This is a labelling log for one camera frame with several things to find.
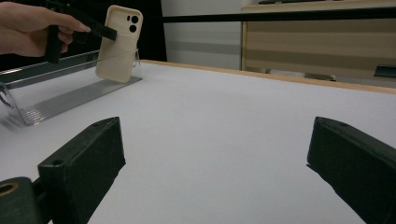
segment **phone case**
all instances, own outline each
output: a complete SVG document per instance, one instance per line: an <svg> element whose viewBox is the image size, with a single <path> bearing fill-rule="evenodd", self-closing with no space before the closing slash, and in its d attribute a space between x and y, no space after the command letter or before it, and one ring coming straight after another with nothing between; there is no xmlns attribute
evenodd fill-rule
<svg viewBox="0 0 396 224"><path fill-rule="evenodd" d="M105 26L116 30L117 38L102 38L97 76L121 83L129 81L142 23L143 15L138 10L119 6L107 10Z"/></svg>

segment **white tabletop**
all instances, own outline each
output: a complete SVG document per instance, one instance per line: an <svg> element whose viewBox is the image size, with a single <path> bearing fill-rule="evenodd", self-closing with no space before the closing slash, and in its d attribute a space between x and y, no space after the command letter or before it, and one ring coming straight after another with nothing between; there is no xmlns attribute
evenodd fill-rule
<svg viewBox="0 0 396 224"><path fill-rule="evenodd" d="M142 64L144 79L23 127L0 107L0 179L118 116L127 164L90 223L364 223L306 167L316 116L396 147L396 95Z"/></svg>

